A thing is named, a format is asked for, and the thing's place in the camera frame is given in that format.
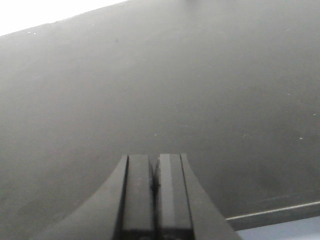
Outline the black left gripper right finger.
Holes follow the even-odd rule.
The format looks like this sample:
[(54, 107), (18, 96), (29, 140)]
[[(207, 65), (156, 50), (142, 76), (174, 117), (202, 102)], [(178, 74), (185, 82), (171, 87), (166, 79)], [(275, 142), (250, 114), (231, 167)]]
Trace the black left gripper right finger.
[(185, 154), (161, 154), (154, 173), (158, 240), (239, 240), (213, 204)]

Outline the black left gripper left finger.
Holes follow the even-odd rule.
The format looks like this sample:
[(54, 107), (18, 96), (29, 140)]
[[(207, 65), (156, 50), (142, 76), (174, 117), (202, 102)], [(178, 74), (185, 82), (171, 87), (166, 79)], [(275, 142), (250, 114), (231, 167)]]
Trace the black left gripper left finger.
[(102, 186), (36, 240), (153, 240), (153, 170), (147, 155), (124, 155)]

